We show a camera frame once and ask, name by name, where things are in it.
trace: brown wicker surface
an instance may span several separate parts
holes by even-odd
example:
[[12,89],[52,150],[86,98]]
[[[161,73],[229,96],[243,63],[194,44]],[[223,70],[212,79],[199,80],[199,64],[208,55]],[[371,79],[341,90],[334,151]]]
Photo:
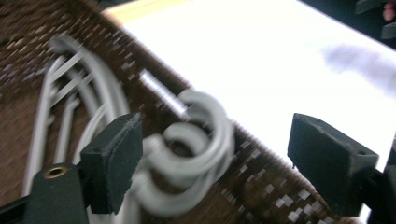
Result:
[[[100,14],[93,3],[81,0],[0,0],[0,205],[21,195],[35,111],[46,63],[55,59],[48,40],[68,34],[99,55],[123,83],[132,111],[143,114],[147,136],[161,133],[177,117],[140,81],[150,71],[172,93],[189,85],[153,58],[134,39]],[[63,106],[52,113],[59,118]],[[79,107],[74,116],[72,144],[87,124]],[[52,163],[59,120],[49,127],[45,164]],[[236,151],[225,176],[188,214],[158,218],[144,212],[146,223],[353,223],[332,215],[300,175],[282,164],[265,146],[237,127]],[[68,153],[71,160],[73,151]]]

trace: screw hole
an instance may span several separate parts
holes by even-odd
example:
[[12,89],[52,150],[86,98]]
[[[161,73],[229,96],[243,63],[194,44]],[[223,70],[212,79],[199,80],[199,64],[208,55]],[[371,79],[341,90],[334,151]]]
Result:
[[59,176],[61,176],[61,175],[66,174],[66,172],[67,172],[67,168],[66,168],[66,167],[63,167],[63,166],[54,167],[54,168],[48,170],[48,171],[44,174],[44,177],[45,177],[46,179],[53,179],[53,178],[56,178],[56,177],[59,177]]

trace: brown woven fabric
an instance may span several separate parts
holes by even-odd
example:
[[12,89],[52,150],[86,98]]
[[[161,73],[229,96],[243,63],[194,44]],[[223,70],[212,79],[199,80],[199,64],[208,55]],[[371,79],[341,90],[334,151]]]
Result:
[[[55,59],[48,40],[68,34],[99,55],[123,83],[131,110],[142,113],[144,135],[161,133],[177,117],[140,81],[150,71],[172,93],[189,85],[153,58],[134,39],[101,16],[91,2],[81,0],[0,0],[0,205],[21,195],[35,112],[46,63]],[[59,118],[63,106],[52,114]],[[88,122],[84,108],[74,116],[74,148]],[[53,160],[60,125],[49,126],[45,165]],[[224,177],[189,213],[159,218],[144,212],[145,223],[353,223],[335,217],[303,178],[265,146],[236,127],[235,156]],[[68,153],[71,160],[73,151]]]

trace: white curved wire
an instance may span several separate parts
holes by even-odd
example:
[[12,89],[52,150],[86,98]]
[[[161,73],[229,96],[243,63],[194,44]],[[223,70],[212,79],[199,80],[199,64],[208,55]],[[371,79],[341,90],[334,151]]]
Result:
[[113,72],[110,70],[110,68],[106,66],[106,64],[98,56],[92,53],[90,55],[97,61],[98,64],[101,64],[100,69],[103,71],[103,74],[106,74],[104,77],[107,78],[111,90],[114,91],[114,97],[117,101],[116,110],[118,111],[119,116],[130,113],[128,101],[125,97],[125,94],[123,94],[123,92],[121,91],[122,86],[116,80]]
[[77,164],[80,161],[79,153],[85,146],[87,146],[91,142],[95,134],[95,131],[97,130],[97,127],[100,125],[101,119],[105,116],[106,111],[107,111],[107,106],[101,105],[99,109],[96,111],[95,115],[88,122],[87,126],[84,129],[84,132],[79,138],[78,145],[76,147],[76,151],[73,156],[74,164]]
[[66,161],[70,129],[73,123],[73,112],[78,105],[79,99],[76,99],[75,94],[72,94],[69,98],[67,98],[64,106],[64,114],[62,117],[62,123],[58,135],[58,142],[55,149],[53,163],[60,163]]
[[[132,195],[152,214],[164,217],[180,215],[198,204],[210,186],[224,174],[233,156],[233,126],[219,103],[196,91],[183,91],[179,97],[185,104],[192,105],[188,109],[190,120],[207,123],[213,137],[209,140],[195,125],[175,123],[163,135],[154,134],[144,139],[143,159],[134,173]],[[191,149],[193,157],[175,155],[165,141],[184,144]],[[186,190],[178,195],[162,192],[152,181],[150,169]]]
[[92,74],[95,74],[93,83],[98,92],[102,102],[108,103],[108,113],[106,113],[106,122],[110,123],[115,118],[119,117],[122,112],[128,110],[128,106],[122,101],[120,89],[115,82],[110,69],[98,59],[97,56],[90,53],[75,39],[68,35],[58,35],[50,39],[49,44],[53,47],[56,52],[72,52],[75,54],[83,55],[80,62],[87,68]]
[[98,100],[95,97],[95,94],[92,88],[88,85],[93,76],[88,74],[85,78],[83,78],[81,73],[78,73],[75,69],[70,69],[70,71],[66,74],[70,79],[75,79],[77,81],[77,89],[79,96],[81,97],[82,102],[87,108],[88,114],[90,117],[93,117],[96,110],[99,108]]
[[23,180],[22,196],[30,193],[33,177],[40,171],[44,159],[44,146],[48,132],[48,120],[50,116],[50,93],[53,89],[52,74],[58,70],[64,62],[64,58],[58,58],[47,71],[43,87],[40,93],[39,106],[35,117],[35,127],[30,144],[29,155],[26,164],[25,177]]

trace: white surface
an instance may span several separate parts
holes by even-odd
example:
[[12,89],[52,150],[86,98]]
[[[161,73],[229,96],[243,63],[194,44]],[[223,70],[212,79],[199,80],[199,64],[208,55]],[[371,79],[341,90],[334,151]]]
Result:
[[230,118],[287,158],[293,113],[388,158],[396,53],[293,0],[196,0],[124,26]]

